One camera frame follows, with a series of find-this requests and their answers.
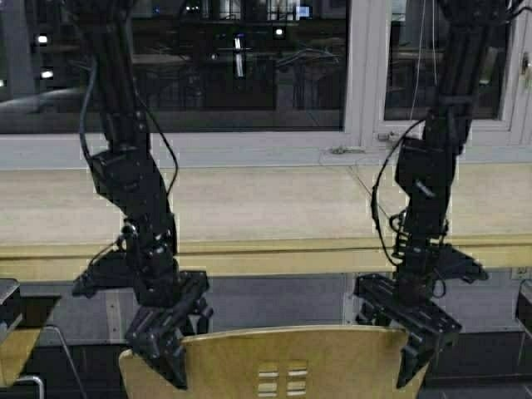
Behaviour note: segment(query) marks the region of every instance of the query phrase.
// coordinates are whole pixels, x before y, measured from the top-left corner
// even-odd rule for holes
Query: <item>glass pane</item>
[[[0,133],[77,131],[89,76],[78,31],[59,2],[9,4]],[[347,12],[346,0],[139,0],[128,35],[140,94],[166,131],[341,130]]]
[[[431,0],[392,0],[387,74],[387,121],[421,119],[431,105],[447,44],[448,23]],[[499,119],[510,30],[501,27],[492,43],[495,67],[480,88],[477,119]]]

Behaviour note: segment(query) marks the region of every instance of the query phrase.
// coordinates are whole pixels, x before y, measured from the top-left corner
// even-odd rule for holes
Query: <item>white window frame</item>
[[[343,131],[262,131],[233,133],[167,132],[184,167],[237,165],[322,165],[327,149],[360,146],[367,14],[373,0],[352,0],[349,23],[346,111]],[[105,148],[101,135],[89,135],[93,150]],[[162,141],[152,134],[154,158],[171,167]],[[85,169],[76,134],[0,135],[0,170]]]
[[[385,121],[384,106],[386,100],[386,84],[388,69],[388,49],[391,31],[392,2],[391,0],[372,0],[367,36],[369,46],[367,52],[365,102],[362,111],[362,143],[367,148],[386,148],[385,141],[378,137],[389,133],[402,133],[411,125],[411,121]],[[523,14],[513,26],[510,34],[510,57],[506,64],[505,86],[501,99],[501,119],[474,121],[471,129],[469,145],[504,146],[521,144],[524,123],[522,107],[526,103],[528,93],[520,78],[520,63],[525,44],[525,28],[530,17]]]

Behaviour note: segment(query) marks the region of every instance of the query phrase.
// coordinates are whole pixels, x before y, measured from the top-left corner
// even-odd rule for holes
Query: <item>wooden chair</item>
[[[131,351],[120,356],[130,399],[415,399],[425,371],[396,389],[406,332],[361,326],[266,328],[183,340],[188,391]]]
[[[18,329],[11,332],[2,342],[0,345],[0,387],[10,387],[17,382],[40,333],[40,328]]]

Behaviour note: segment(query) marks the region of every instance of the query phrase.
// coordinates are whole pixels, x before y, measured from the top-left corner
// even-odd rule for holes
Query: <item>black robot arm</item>
[[[95,256],[73,294],[91,297],[109,288],[133,288],[140,310],[126,341],[153,368],[186,388],[180,338],[208,330],[212,310],[203,272],[180,272],[174,215],[150,153],[147,108],[135,87],[126,21],[135,1],[64,0],[92,57],[84,107],[96,87],[108,149],[91,155],[81,121],[81,146],[99,195],[123,212],[117,241]],[[199,316],[196,331],[190,316]]]
[[[389,325],[395,321],[410,337],[402,351],[399,387],[405,386],[443,348],[454,345],[461,325],[431,298],[441,281],[461,278],[467,283],[488,279],[472,257],[444,243],[446,213],[455,178],[457,157],[473,121],[480,83],[496,57],[490,48],[495,30],[522,12],[522,1],[440,0],[450,24],[447,48],[436,96],[424,119],[421,139],[401,138],[395,180],[409,197],[407,208],[390,219],[396,233],[392,255],[393,279],[378,274],[361,276],[355,294],[364,300],[360,324]],[[377,231],[377,188],[372,209]]]

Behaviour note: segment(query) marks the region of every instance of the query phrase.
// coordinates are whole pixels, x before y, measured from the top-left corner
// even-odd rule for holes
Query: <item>wooden desk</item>
[[[392,271],[369,209],[376,171],[182,170],[171,198],[180,264],[213,276]],[[528,164],[460,167],[451,240],[488,268],[531,264],[531,172]],[[391,177],[383,218],[406,204]],[[0,192],[0,277],[72,280],[121,227],[120,211],[94,193],[84,170],[0,172]]]

